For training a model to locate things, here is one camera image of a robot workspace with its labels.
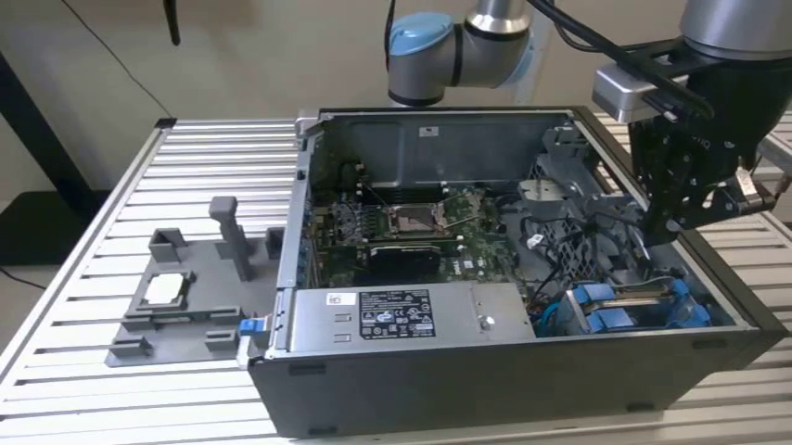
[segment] metal frame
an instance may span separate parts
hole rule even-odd
[[[620,138],[623,127],[604,121]],[[234,361],[117,369],[102,362],[149,262],[152,228],[173,224],[189,239],[220,238],[217,226],[202,216],[221,190],[241,199],[240,219],[249,233],[261,234],[285,219],[297,154],[293,129],[293,121],[180,121],[173,130],[156,131],[0,358],[5,443],[288,443],[276,435],[248,373]],[[777,135],[792,139],[790,130],[783,124]],[[792,328],[792,234],[785,225],[762,214],[704,227],[700,233]],[[792,440],[791,398],[787,338],[747,370],[708,377],[662,414],[377,439],[383,444],[536,440],[551,445],[775,445]]]

